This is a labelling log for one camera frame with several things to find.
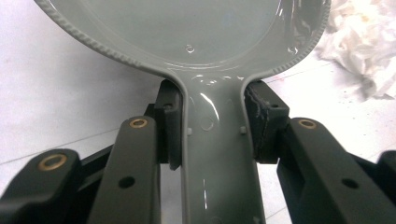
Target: crumpled white paper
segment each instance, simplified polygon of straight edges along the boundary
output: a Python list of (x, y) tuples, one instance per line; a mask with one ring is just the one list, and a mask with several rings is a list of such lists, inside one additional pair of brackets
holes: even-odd
[(368, 96), (396, 97), (396, 0), (332, 0), (320, 57), (373, 82)]

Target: gold rivet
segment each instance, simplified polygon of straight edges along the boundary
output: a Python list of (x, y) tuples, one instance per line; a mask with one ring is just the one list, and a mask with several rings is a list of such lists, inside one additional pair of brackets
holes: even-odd
[(148, 124), (146, 119), (134, 119), (129, 123), (129, 125), (133, 128), (143, 128)]
[(311, 120), (308, 120), (308, 119), (300, 119), (298, 122), (301, 126), (305, 127), (306, 129), (316, 129), (317, 128), (317, 124)]
[[(53, 159), (59, 159), (58, 161), (56, 161), (53, 164), (47, 165), (47, 161), (53, 160)], [(58, 169), (59, 167), (61, 167), (62, 165), (64, 165), (64, 163), (67, 161), (67, 157), (64, 154), (54, 154), (54, 155), (50, 155), (46, 158), (44, 158), (39, 164), (38, 164), (38, 169), (41, 171), (51, 171), (51, 170), (55, 170)]]

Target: crumpled tissue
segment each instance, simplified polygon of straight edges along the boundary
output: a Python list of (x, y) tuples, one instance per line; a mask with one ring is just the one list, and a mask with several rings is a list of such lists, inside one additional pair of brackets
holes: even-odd
[(396, 0), (332, 0), (318, 51), (370, 80), (367, 96), (395, 98)]

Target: brass screw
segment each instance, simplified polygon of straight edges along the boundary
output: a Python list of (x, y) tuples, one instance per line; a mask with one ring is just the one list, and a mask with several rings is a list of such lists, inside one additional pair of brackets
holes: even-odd
[[(48, 161), (58, 159), (55, 163), (47, 164)], [(44, 158), (39, 164), (38, 169), (40, 171), (51, 171), (58, 169), (59, 167), (63, 166), (67, 161), (67, 157), (64, 154), (53, 154), (46, 158)]]
[(306, 129), (316, 129), (317, 124), (308, 119), (300, 119), (298, 123)]
[(143, 128), (148, 125), (148, 121), (146, 119), (134, 119), (129, 123), (129, 126), (133, 128)]

